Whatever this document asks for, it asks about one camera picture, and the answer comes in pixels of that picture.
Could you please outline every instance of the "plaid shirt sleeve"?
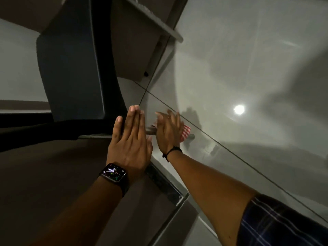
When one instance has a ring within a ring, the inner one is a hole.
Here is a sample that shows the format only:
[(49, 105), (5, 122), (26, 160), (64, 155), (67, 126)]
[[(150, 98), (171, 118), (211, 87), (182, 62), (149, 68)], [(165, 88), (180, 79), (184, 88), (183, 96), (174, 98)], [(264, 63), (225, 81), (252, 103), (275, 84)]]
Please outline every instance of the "plaid shirt sleeve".
[(248, 203), (237, 245), (328, 245), (328, 229), (283, 203), (259, 194)]

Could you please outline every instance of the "right hand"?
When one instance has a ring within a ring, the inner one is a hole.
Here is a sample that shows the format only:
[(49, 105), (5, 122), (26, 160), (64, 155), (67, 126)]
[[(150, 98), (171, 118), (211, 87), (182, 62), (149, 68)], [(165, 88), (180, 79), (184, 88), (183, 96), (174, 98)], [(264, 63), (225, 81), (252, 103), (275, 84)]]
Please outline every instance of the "right hand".
[(184, 128), (184, 123), (181, 122), (179, 112), (174, 115), (171, 110), (167, 110), (167, 114), (162, 112), (156, 112), (156, 114), (156, 139), (159, 149), (162, 153), (167, 154), (174, 146), (180, 148), (180, 136)]

